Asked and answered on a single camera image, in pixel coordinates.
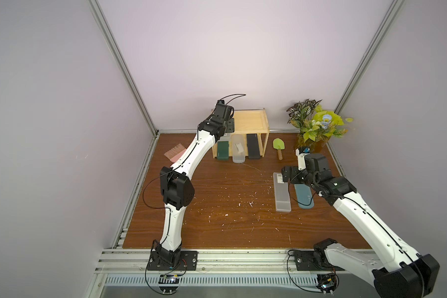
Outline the frosted pencil case small label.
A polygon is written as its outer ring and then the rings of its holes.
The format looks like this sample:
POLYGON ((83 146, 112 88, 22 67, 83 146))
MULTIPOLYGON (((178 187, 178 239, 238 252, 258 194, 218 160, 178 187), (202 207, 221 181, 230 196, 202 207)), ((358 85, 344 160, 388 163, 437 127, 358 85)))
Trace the frosted pencil case small label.
POLYGON ((291 212, 291 199, 288 184, 283 181, 281 173, 273 173, 274 200, 277 212, 291 212))

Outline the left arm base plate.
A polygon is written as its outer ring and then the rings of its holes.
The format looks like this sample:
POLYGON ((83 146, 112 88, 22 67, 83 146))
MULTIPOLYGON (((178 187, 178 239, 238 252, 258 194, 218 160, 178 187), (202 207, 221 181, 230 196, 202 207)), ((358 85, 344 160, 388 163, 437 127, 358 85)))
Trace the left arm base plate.
POLYGON ((184 250, 176 253, 153 251, 147 269, 149 271, 196 271, 198 251, 184 250))

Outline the dark green pencil case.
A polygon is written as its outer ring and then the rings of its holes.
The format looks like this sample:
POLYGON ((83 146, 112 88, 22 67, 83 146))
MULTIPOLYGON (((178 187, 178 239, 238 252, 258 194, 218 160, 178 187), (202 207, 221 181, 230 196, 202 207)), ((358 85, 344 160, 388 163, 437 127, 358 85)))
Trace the dark green pencil case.
POLYGON ((228 141, 219 141, 217 143, 217 159, 225 161, 229 158, 229 143, 228 141))

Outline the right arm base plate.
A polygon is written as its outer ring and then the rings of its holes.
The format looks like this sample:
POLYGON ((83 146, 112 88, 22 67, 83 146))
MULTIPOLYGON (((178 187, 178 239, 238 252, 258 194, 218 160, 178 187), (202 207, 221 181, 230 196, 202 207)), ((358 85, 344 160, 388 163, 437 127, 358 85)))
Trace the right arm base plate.
POLYGON ((331 265, 314 250, 289 250, 288 253, 298 271, 343 271, 343 268, 331 265))

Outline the teal pencil case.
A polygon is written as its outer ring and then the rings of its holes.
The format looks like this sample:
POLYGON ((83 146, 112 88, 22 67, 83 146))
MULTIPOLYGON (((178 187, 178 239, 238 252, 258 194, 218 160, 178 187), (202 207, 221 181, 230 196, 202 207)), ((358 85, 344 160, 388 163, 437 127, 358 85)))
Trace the teal pencil case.
POLYGON ((313 193, 309 186, 303 184, 294 185, 298 206, 302 209, 311 209, 314 207, 313 193))

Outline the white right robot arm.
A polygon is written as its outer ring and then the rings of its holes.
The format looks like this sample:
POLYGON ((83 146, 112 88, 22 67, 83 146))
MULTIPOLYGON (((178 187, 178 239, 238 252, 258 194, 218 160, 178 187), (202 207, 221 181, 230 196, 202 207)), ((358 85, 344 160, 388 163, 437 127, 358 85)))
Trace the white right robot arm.
POLYGON ((285 166, 283 181, 305 184, 341 213, 366 240, 377 260, 328 238, 314 245, 314 261, 321 268, 341 268, 372 284, 382 298, 423 298, 432 293, 440 264, 421 255, 392 231, 367 205, 345 177, 324 171, 285 166))

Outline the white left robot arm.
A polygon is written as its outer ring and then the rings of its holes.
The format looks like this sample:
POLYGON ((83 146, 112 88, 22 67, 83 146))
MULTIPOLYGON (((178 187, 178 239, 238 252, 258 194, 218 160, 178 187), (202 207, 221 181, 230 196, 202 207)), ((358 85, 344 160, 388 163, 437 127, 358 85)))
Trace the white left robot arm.
POLYGON ((160 171, 160 188, 165 204, 165 223, 161 239, 154 250, 156 261, 176 267, 181 259, 181 230, 187 206, 195 195, 192 176, 205 154, 234 126, 228 120, 209 119, 198 125, 195 138, 183 155, 171 165, 160 171))

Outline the translucent rounded pencil case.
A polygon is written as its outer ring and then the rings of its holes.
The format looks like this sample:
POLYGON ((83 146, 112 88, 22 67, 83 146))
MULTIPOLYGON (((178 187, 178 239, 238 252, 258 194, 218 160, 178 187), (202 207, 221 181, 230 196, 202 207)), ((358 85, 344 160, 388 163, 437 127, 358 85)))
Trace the translucent rounded pencil case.
POLYGON ((232 161, 234 163, 244 163, 246 154, 243 135, 233 134, 232 140, 232 161))

